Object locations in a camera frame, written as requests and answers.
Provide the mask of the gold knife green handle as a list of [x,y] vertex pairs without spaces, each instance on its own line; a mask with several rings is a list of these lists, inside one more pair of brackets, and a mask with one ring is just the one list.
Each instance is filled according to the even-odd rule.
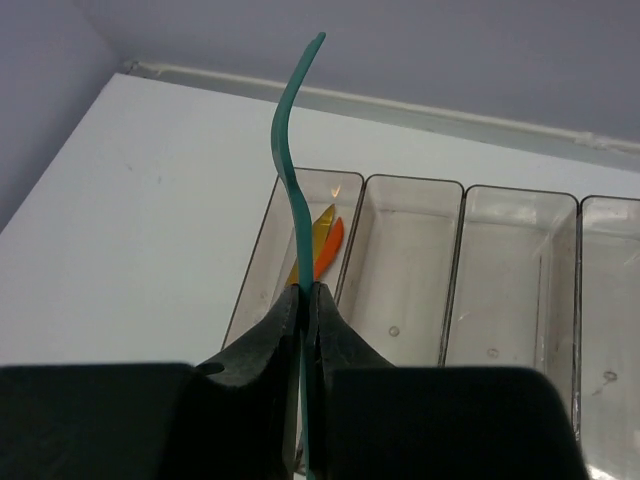
[[335,217],[336,207],[331,204],[312,224],[312,252],[313,264],[318,258],[320,251],[327,239],[329,231],[335,224],[338,217]]

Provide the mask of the teal plastic fork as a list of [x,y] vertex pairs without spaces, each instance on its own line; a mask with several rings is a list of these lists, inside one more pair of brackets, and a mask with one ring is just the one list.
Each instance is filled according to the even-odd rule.
[[319,479],[321,475],[312,469],[312,462],[317,459],[313,449],[312,435],[317,432],[317,423],[312,419],[316,380],[314,366],[314,342],[308,339],[310,298],[314,283],[312,221],[308,203],[299,186],[289,145],[289,120],[291,110],[326,34],[318,33],[298,61],[277,104],[271,125],[271,154],[278,176],[282,181],[288,197],[296,239],[298,264],[299,305],[301,317],[297,321],[300,338],[300,394],[302,440],[304,441],[304,463],[306,477]]

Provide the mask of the orange plastic knife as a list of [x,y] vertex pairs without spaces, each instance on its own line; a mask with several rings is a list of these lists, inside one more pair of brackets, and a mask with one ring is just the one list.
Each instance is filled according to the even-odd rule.
[[344,238],[344,223],[338,217],[329,231],[327,239],[314,263],[314,279],[319,280],[325,271],[332,265],[341,248]]

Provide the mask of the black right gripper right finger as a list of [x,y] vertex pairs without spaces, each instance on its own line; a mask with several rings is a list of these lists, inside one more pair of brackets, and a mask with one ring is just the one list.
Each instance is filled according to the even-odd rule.
[[304,344],[313,479],[584,479],[555,387],[522,367],[397,367],[317,283]]

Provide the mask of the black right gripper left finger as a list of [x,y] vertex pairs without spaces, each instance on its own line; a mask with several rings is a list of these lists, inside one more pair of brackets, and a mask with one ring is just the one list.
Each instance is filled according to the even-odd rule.
[[5,479],[288,479],[297,286],[204,363],[6,366]]

